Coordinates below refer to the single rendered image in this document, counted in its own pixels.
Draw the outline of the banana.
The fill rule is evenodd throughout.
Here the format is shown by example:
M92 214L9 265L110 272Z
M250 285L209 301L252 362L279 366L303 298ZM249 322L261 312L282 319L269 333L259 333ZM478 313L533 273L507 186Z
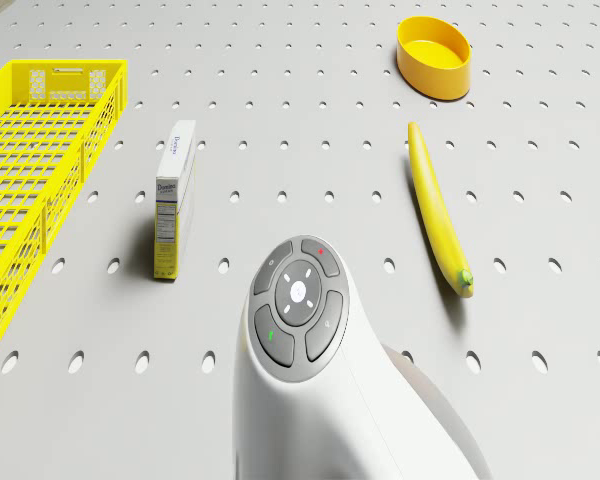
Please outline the banana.
M408 145L411 176L435 260L455 293L462 298L470 298L474 294L474 277L453 228L424 137L416 122L408 123Z

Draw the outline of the yellow bowl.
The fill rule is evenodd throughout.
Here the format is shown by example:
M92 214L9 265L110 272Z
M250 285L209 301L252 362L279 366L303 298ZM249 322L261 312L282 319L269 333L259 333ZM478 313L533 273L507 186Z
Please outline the yellow bowl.
M452 24L431 16L402 20L396 31L396 61L405 81L443 101L466 95L471 82L471 46Z

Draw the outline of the white and yellow box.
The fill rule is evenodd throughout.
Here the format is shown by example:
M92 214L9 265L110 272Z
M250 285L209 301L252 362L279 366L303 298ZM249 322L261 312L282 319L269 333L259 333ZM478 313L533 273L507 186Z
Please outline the white and yellow box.
M178 120L156 173L154 267L156 279L174 280L191 231L196 121Z

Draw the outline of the yellow basket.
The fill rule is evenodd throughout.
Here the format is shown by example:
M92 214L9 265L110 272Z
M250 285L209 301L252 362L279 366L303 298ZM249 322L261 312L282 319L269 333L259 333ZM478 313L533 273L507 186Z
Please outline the yellow basket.
M126 104L124 60L0 69L0 341Z

